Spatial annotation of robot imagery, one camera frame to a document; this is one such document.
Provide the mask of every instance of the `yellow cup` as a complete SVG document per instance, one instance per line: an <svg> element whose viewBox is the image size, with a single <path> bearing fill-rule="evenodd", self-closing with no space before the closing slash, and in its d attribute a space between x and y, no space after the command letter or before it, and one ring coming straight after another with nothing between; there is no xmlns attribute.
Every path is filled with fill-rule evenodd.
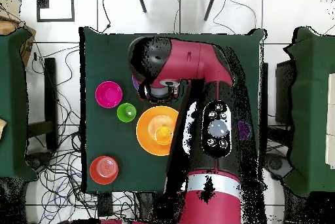
<svg viewBox="0 0 335 224"><path fill-rule="evenodd" d="M168 145L172 141L172 130L167 126L161 126L155 131L154 139L160 145Z"/></svg>

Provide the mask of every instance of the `green table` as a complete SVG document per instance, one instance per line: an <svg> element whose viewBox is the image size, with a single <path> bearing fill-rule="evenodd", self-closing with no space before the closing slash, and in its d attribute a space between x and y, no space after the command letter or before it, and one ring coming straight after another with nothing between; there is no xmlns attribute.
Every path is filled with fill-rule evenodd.
<svg viewBox="0 0 335 224"><path fill-rule="evenodd" d="M313 191L335 192L335 170L325 163L328 77L335 73L335 37L298 28L288 48L296 63L292 86L295 127L290 160L294 170L285 178L300 196Z"/></svg>
<svg viewBox="0 0 335 224"><path fill-rule="evenodd" d="M27 148L27 86L20 47L31 37L25 29L0 35L0 118L7 122L0 139L0 177L37 179L25 160Z"/></svg>
<svg viewBox="0 0 335 224"><path fill-rule="evenodd" d="M139 116L153 104L139 99L132 84L127 53L130 43L141 36L154 34L100 34L90 28L80 28L81 77L85 79L86 93L82 93L82 110L86 113L86 175L88 192L95 191L163 191L168 156L157 157L147 153L137 142L136 124ZM231 47L237 54L246 74L255 136L258 134L258 75L259 46L264 31L252 35L181 34L158 35L177 37L185 41L212 43ZM123 123L116 117L116 109L104 109L95 99L97 86L103 81L118 83L123 91L122 103L132 103L136 118ZM179 110L182 97L169 104ZM117 160L118 177L109 185L99 185L89 174L90 164L99 156L109 155Z"/></svg>

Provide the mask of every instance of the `pink cup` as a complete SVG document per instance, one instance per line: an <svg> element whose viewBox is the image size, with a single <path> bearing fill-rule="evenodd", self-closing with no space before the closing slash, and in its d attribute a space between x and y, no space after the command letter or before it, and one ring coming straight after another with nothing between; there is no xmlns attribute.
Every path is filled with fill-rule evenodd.
<svg viewBox="0 0 335 224"><path fill-rule="evenodd" d="M118 84L112 81L101 83L96 90L97 103L110 109L116 107L122 99L122 90Z"/></svg>

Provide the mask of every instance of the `floor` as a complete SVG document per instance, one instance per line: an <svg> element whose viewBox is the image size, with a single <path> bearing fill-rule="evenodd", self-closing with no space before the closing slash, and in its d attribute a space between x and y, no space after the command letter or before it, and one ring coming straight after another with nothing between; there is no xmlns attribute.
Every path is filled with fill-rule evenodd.
<svg viewBox="0 0 335 224"><path fill-rule="evenodd" d="M254 13L242 6L233 3L243 3L251 7ZM111 27L106 33L227 33L246 34L251 29L264 28L267 31L267 38L264 42L264 61L269 63L268 81L268 109L269 114L275 114L275 67L279 62L287 60L289 57L283 48L292 41L295 28L299 26L311 26L317 33L324 34L334 24L333 0L215 0L209 18L204 22L203 17L209 0L181 0L181 29L179 29L179 15L176 14L179 8L178 0L144 0L147 13L143 13L139 0L105 0L105 9L111 21ZM75 21L74 22L37 22L36 0L22 0L21 20L37 31L32 52L38 56L55 57L57 64L58 84L68 80L71 75L69 68L73 72L71 80L58 86L59 91L68 99L72 111L80 116L79 97L79 52L75 51L79 44L78 27L90 26L91 28L103 31L108 24L105 11L103 10L103 0L74 0ZM225 2L222 12L217 16ZM41 11L41 18L68 18L71 16L70 0L50 0L49 9ZM328 34L335 35L335 28L328 31ZM43 74L35 71L42 71L41 64L33 62L33 56L27 67L27 89L29 94L29 122L44 120L44 79ZM63 97L61 103L69 109ZM59 125L63 119L59 110ZM74 113L67 121L63 135L66 138L61 150L72 149L71 138L66 135L78 131L79 118ZM45 138L39 137L42 144ZM45 151L42 145L35 138L29 140L29 151ZM80 154L79 156L64 155L59 159L68 162L74 161L77 170L73 175L80 182ZM66 177L54 176L52 172L42 174L39 181L29 184L26 198L27 218L30 222L39 224L56 224L64 219L85 219L90 215L96 216L96 211L90 207L73 205L65 201L64 197L55 197L48 192L44 186L56 188L67 195L71 190L67 185ZM266 214L268 224L282 224L284 212L283 189L281 185L271 179L269 173L264 171L264 181L267 189L264 192ZM122 205L126 198L124 193L115 193L115 204L118 209L124 208ZM122 212L128 217L132 216L131 210Z"/></svg>

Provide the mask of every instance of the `table leg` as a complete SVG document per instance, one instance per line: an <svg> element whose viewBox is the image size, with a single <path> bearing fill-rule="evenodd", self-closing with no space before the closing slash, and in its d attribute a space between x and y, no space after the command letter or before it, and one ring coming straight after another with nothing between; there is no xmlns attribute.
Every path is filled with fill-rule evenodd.
<svg viewBox="0 0 335 224"><path fill-rule="evenodd" d="M142 6L142 9L143 9L143 12L144 13L147 13L147 9L145 8L145 4L144 4L144 1L143 0L139 0L140 3L141 3L141 6Z"/></svg>
<svg viewBox="0 0 335 224"><path fill-rule="evenodd" d="M213 3L214 3L214 0L210 0L209 1L208 7L207 7L207 11L206 11L206 14L205 14L205 18L204 18L205 21L207 21L207 19L208 19L208 16L209 16L209 13L211 12Z"/></svg>
<svg viewBox="0 0 335 224"><path fill-rule="evenodd" d="M56 60L44 59L44 115L45 121L53 122L53 130L46 134L46 147L55 150L57 143L57 89Z"/></svg>

